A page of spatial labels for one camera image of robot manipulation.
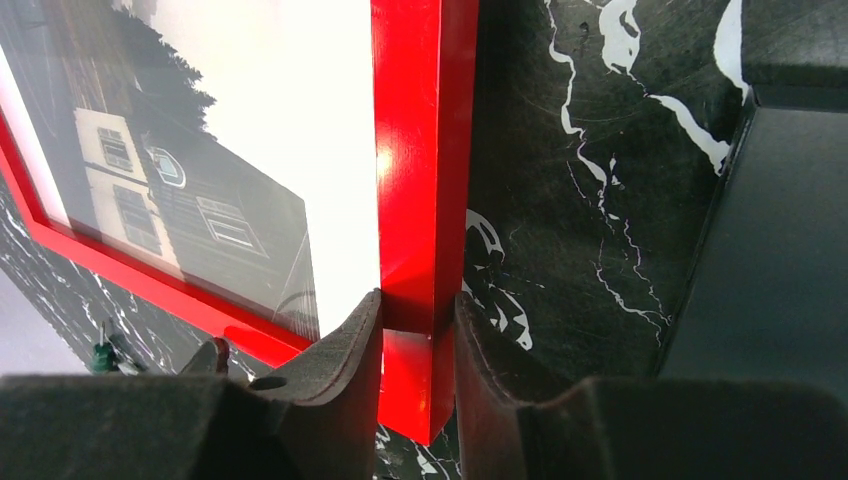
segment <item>tree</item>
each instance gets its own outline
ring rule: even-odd
[[[124,47],[132,62],[141,88],[135,95],[133,115],[156,128],[162,115],[192,131],[206,133],[206,109],[215,98],[197,88],[203,75],[177,50],[126,8],[112,10],[123,36]]]

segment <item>picture frame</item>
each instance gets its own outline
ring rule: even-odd
[[[29,0],[20,1],[29,4]],[[364,115],[371,115],[373,121],[367,122],[369,126],[347,142],[339,142],[341,146],[328,148],[341,155],[349,153],[351,145],[356,144],[365,162],[370,155],[373,170],[369,183],[367,175],[362,175],[362,168],[345,170],[342,166],[340,169],[339,162],[326,160],[332,158],[326,152],[323,157],[310,157],[315,162],[313,175],[323,173],[327,178],[335,178],[335,181],[324,182],[322,187],[313,186],[315,191],[311,193],[298,192],[304,197],[307,209],[312,205],[323,211],[317,216],[314,212],[311,216],[306,215],[308,235],[314,242],[315,291],[318,298],[322,292],[331,292],[324,310],[333,312],[330,314],[333,321],[340,323],[365,292],[374,287],[382,289],[387,330],[384,332],[380,421],[414,440],[429,443],[449,418],[453,405],[450,304],[459,291],[462,276],[477,3],[458,1],[443,6],[446,10],[437,10],[434,15],[423,15],[424,10],[408,10],[383,0],[373,0],[370,8],[354,2],[338,3],[334,8],[341,10],[330,16],[338,18],[323,21],[335,22],[331,27],[345,37],[346,51],[356,50],[361,55],[345,70],[345,83],[350,90],[347,93],[358,105],[348,109],[348,113],[356,111],[359,117],[346,117],[344,112],[336,111],[335,120],[341,124],[356,123],[365,112]],[[431,0],[418,0],[418,3],[422,7],[436,5]],[[289,19],[285,30],[291,38],[309,38],[313,42],[313,53],[321,49],[330,51],[337,46],[333,38],[324,38],[326,43],[316,45],[320,36],[316,35],[314,25],[295,20],[315,15],[320,6],[279,2],[279,5],[284,4],[288,11],[283,18]],[[447,14],[457,21],[442,31],[439,26]],[[41,22],[47,21],[38,16],[24,20],[26,28],[35,29],[44,28]],[[302,65],[314,63],[308,52],[290,54],[289,59],[298,59]],[[3,73],[7,79],[10,75],[14,78],[10,72]],[[323,87],[324,91],[338,88],[337,82],[334,83],[338,71],[328,67],[323,73],[323,76],[294,75],[297,78],[291,80],[290,87],[294,90],[298,87],[321,90],[318,87]],[[422,82],[429,86],[423,91]],[[318,142],[327,135],[325,109],[321,105],[332,105],[342,96],[336,92],[331,98],[325,98],[324,103],[318,102],[320,105],[304,102],[294,108],[296,115],[279,122],[285,129],[299,134],[293,136],[312,135],[300,138],[297,147],[290,150],[300,148],[302,153],[310,142]],[[97,232],[87,229],[86,222],[63,216],[57,206],[65,202],[58,193],[59,188],[50,185],[53,175],[49,165],[33,161],[46,157],[34,147],[39,144],[35,128],[16,126],[14,119],[26,115],[27,107],[22,95],[13,92],[8,82],[3,84],[0,106],[4,118],[0,125],[0,170],[36,242],[210,335],[226,338],[271,367],[282,365],[316,340],[314,335],[310,339],[269,322],[267,316],[257,314],[255,309],[245,308],[220,292],[210,291],[209,285],[180,279],[167,269],[128,253],[115,242],[103,241],[109,235],[102,235],[102,227],[98,240],[95,238]],[[96,123],[92,123],[93,117],[101,123],[115,120],[115,115],[107,118],[89,113],[97,113],[97,109],[82,110],[86,111],[80,112],[80,107],[75,110],[78,126]],[[96,126],[95,130],[100,136],[99,151],[111,152],[102,155],[104,165],[116,171],[132,168],[126,163],[129,159],[122,159],[132,155],[123,155],[120,146],[117,153],[110,150],[112,134],[108,131],[119,132],[120,129]],[[130,135],[140,138],[132,132]],[[83,144],[82,134],[79,137]],[[187,172],[181,174],[179,170],[185,170],[184,166],[175,166],[180,162],[169,160],[176,160],[176,157],[170,155],[168,149],[154,145],[136,150],[143,150],[139,157],[145,152],[154,160],[156,155],[161,157],[155,170],[148,165],[148,173],[154,173],[148,175],[145,183],[152,183],[158,175],[159,180],[170,187],[185,188]],[[273,169],[262,173],[271,178],[280,178],[275,174],[282,175],[281,171]],[[344,205],[322,205],[326,203],[322,200],[329,198],[328,191],[349,192],[351,185],[357,183],[351,178],[357,175],[362,181],[358,182],[358,190],[353,195],[345,197],[348,201]],[[133,192],[110,186],[116,192],[114,198],[119,212],[121,205],[132,207],[133,202],[139,202],[139,196]],[[154,192],[154,198],[161,198],[156,195]],[[351,201],[354,197],[365,200]],[[251,255],[267,258],[266,247],[256,248],[256,244],[262,242],[244,212],[235,212],[226,205],[214,199],[198,198],[198,218],[204,222],[208,234],[215,241],[230,242],[229,247],[239,247]],[[145,236],[148,228],[145,225],[149,224],[138,223],[136,217],[128,221],[131,214],[132,211],[124,212],[121,218],[140,230],[128,229],[125,222],[123,231],[134,232],[126,235],[132,237],[130,241],[136,241],[135,247],[144,246],[146,239],[149,240]],[[357,236],[358,231],[367,233]],[[347,251],[340,249],[339,238],[347,238],[347,243],[356,243],[356,247]],[[155,247],[155,242],[148,242],[147,246],[151,245]],[[346,267],[340,268],[340,259],[351,257],[362,263],[345,262]],[[324,335],[332,328],[322,327],[321,330],[320,334]]]

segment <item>photograph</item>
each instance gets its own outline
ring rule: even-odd
[[[39,147],[20,148],[33,184],[43,203],[55,188],[74,230],[315,341],[332,324],[319,322],[310,226],[327,220],[309,216],[296,176],[269,176],[269,165],[293,162],[292,148],[276,148],[285,135],[268,134],[274,116],[228,107],[262,107],[227,73],[259,52],[206,41],[216,37],[208,22],[163,10],[180,3],[2,2],[4,114],[12,123],[5,97],[17,92]]]

